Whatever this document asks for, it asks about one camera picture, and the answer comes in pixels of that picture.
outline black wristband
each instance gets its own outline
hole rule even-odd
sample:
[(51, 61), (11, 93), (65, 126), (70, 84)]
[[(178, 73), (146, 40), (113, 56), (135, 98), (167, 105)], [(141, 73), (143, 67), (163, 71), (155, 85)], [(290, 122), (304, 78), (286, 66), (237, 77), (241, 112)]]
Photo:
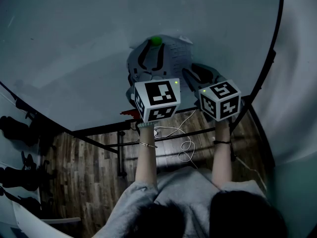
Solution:
[(224, 142), (224, 141), (217, 141), (217, 140), (215, 140), (213, 143), (214, 143), (215, 145), (217, 145), (217, 144), (230, 144), (230, 141), (229, 141), (229, 142)]

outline black hair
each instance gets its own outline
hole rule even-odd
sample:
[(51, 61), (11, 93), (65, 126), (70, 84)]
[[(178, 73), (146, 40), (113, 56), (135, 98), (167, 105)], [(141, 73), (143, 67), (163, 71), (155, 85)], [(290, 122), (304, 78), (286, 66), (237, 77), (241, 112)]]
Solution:
[(177, 205), (153, 203), (139, 209), (139, 215), (131, 223), (125, 238), (181, 238), (184, 231), (184, 215)]
[(210, 237), (287, 237), (281, 214), (246, 191), (221, 191), (211, 200)]

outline black and white marker pattern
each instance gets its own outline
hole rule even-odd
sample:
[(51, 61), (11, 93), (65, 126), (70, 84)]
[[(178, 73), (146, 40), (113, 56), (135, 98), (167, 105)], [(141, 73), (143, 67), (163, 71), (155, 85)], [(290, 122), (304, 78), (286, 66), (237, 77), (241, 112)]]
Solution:
[(212, 116), (213, 118), (216, 118), (217, 116), (216, 103), (202, 94), (201, 94), (201, 98), (202, 98), (202, 110), (205, 111), (210, 116)]
[(148, 121), (169, 118), (172, 116), (175, 108), (176, 108), (176, 106), (160, 108), (160, 109), (152, 109), (152, 110), (150, 110)]
[(176, 102), (175, 95), (169, 81), (146, 83), (145, 88), (151, 106)]
[(239, 96), (220, 103), (220, 119), (238, 112)]
[(134, 93), (134, 102), (137, 105), (137, 108), (138, 108), (142, 118), (144, 118), (144, 104), (140, 98), (140, 95), (139, 95), (137, 89), (135, 89), (135, 93)]
[(210, 89), (216, 94), (219, 99), (225, 98), (229, 95), (237, 93), (237, 90), (234, 89), (228, 82), (223, 82), (214, 86), (211, 86)]

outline white cube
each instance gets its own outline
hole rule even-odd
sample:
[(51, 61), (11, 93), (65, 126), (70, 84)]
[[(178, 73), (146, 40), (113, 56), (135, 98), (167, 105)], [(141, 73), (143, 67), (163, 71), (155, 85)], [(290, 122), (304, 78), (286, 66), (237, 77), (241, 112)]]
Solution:
[(216, 121), (240, 112), (241, 91), (227, 80), (199, 90), (201, 109)]
[(144, 122), (172, 117), (180, 105), (179, 79), (134, 84), (134, 101)]

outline bracelet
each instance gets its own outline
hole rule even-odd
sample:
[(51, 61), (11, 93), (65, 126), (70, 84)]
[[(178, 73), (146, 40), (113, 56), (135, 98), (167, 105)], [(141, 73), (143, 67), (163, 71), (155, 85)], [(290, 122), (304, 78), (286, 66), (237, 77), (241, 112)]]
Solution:
[(147, 147), (157, 148), (156, 145), (149, 145), (149, 144), (143, 143), (143, 142), (141, 142), (139, 139), (138, 139), (138, 142), (139, 142), (139, 144), (144, 145), (144, 146), (147, 146)]
[(215, 140), (213, 143), (214, 143), (215, 145), (217, 145), (217, 144), (230, 144), (230, 141), (229, 141), (229, 142), (224, 142), (224, 141), (217, 141), (217, 140)]

